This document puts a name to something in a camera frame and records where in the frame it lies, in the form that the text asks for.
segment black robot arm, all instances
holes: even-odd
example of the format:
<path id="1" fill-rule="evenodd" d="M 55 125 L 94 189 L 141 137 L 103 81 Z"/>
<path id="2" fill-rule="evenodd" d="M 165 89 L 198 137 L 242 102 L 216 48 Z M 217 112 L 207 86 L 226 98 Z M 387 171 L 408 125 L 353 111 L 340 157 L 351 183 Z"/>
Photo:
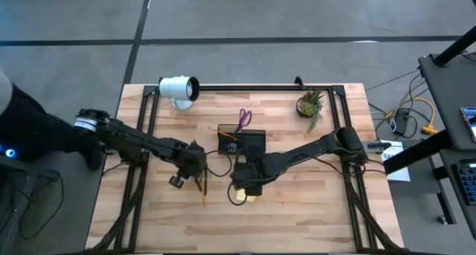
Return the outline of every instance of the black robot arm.
<path id="1" fill-rule="evenodd" d="M 319 140 L 288 152 L 260 154 L 253 146 L 244 150 L 246 162 L 236 162 L 231 181 L 236 190 L 245 189 L 248 196 L 261 196 L 262 187 L 276 180 L 288 168 L 324 154 L 336 154 L 352 164 L 368 161 L 361 141 L 353 128 L 340 128 Z"/>
<path id="2" fill-rule="evenodd" d="M 141 165 L 143 154 L 151 152 L 162 161 L 176 165 L 177 176 L 169 183 L 177 188 L 184 183 L 181 178 L 200 178 L 206 165 L 205 151 L 195 141 L 187 144 L 174 138 L 156 138 L 110 118 L 105 111 L 81 109 L 74 128 L 117 150 L 122 161 L 130 164 Z"/>

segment gray floor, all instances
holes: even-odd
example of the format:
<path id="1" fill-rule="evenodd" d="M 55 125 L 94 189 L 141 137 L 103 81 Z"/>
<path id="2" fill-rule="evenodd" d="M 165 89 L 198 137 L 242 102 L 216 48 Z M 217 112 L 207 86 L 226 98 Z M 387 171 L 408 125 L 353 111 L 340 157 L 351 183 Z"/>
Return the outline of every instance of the gray floor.
<path id="1" fill-rule="evenodd" d="M 0 0 L 0 40 L 133 39 L 143 0 Z M 144 38 L 258 36 L 450 36 L 476 21 L 471 0 L 151 0 Z M 197 76 L 202 83 L 364 83 L 371 87 L 417 68 L 422 55 L 450 42 L 141 46 L 132 83 Z M 53 114 L 74 120 L 81 108 L 115 114 L 130 46 L 1 47 L 0 66 Z M 411 76 L 367 93 L 388 111 Z M 431 100 L 431 95 L 424 94 Z M 427 116 L 429 108 L 415 103 Z M 416 117 L 419 125 L 424 121 Z M 443 129 L 439 117 L 435 123 Z M 381 138 L 393 139 L 387 128 Z M 79 155 L 52 154 L 39 167 L 58 169 L 65 202 L 35 239 L 16 254 L 83 248 L 100 174 Z M 405 246 L 413 251 L 473 254 L 476 242 L 449 189 L 458 225 L 441 226 L 436 196 L 394 196 Z M 54 210 L 58 187 L 39 193 L 25 230 Z"/>

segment white paper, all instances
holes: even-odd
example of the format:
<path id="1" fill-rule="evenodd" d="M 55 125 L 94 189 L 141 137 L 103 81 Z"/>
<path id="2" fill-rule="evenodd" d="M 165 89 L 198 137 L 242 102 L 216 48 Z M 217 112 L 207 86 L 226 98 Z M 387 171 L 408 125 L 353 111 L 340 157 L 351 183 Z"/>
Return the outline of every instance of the white paper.
<path id="1" fill-rule="evenodd" d="M 381 140 L 382 143 L 389 143 L 392 146 L 388 147 L 383 153 L 382 153 L 382 161 L 386 161 L 387 159 L 393 157 L 394 155 L 400 153 L 403 151 L 403 145 L 402 142 L 396 142 L 396 141 L 384 141 Z M 410 174 L 408 173 L 408 168 L 405 167 L 401 170 L 395 171 L 394 173 L 391 173 L 387 175 L 387 180 L 390 181 L 410 181 Z"/>

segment purple scissors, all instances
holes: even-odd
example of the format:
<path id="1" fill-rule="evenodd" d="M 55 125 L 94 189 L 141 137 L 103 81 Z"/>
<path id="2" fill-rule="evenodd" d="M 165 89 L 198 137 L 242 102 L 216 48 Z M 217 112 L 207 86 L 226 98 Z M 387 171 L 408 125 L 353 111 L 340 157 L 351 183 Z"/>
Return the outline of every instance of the purple scissors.
<path id="1" fill-rule="evenodd" d="M 235 133 L 241 132 L 244 127 L 249 125 L 252 117 L 253 117 L 253 113 L 251 111 L 240 109 L 238 127 L 237 127 L 237 130 L 235 130 Z"/>

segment wooden table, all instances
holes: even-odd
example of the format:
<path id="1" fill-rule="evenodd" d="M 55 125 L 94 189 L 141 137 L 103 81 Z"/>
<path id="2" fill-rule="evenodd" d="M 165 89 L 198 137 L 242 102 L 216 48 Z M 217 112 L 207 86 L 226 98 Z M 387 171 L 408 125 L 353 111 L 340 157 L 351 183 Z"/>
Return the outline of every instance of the wooden table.
<path id="1" fill-rule="evenodd" d="M 358 136 L 361 141 L 375 140 L 364 86 L 360 83 L 344 86 Z M 132 127 L 137 123 L 143 87 L 126 85 L 121 96 L 117 118 Z M 192 108 L 184 112 L 177 112 L 168 99 L 160 98 L 154 136 L 188 143 L 197 140 L 206 151 L 215 150 L 216 133 L 208 127 L 237 123 L 239 110 L 246 108 L 253 112 L 248 128 L 266 130 L 266 151 L 284 152 L 334 130 L 326 96 L 322 118 L 314 131 L 306 133 L 309 120 L 298 117 L 295 111 L 295 102 L 302 94 L 302 91 L 203 91 Z M 339 113 L 344 123 L 341 107 Z M 337 156 L 321 158 L 341 168 Z M 118 161 L 118 156 L 110 156 L 105 169 Z M 225 157 L 216 153 L 208 156 L 208 164 L 215 172 L 225 172 L 229 165 Z M 379 164 L 368 164 L 367 168 L 383 170 Z M 116 220 L 126 172 L 124 166 L 103 176 L 86 247 L 98 243 Z M 173 165 L 155 157 L 150 159 L 137 252 L 355 251 L 344 182 L 326 164 L 307 161 L 292 167 L 277 181 L 264 186 L 263 196 L 241 207 L 228 201 L 229 177 L 210 177 L 208 203 L 204 207 L 201 193 L 191 179 L 181 190 L 168 184 L 175 173 Z M 385 175 L 366 172 L 364 180 L 371 213 L 390 238 L 403 246 Z M 359 224 L 367 243 L 361 216 Z M 124 245 L 128 233 L 126 226 Z"/>

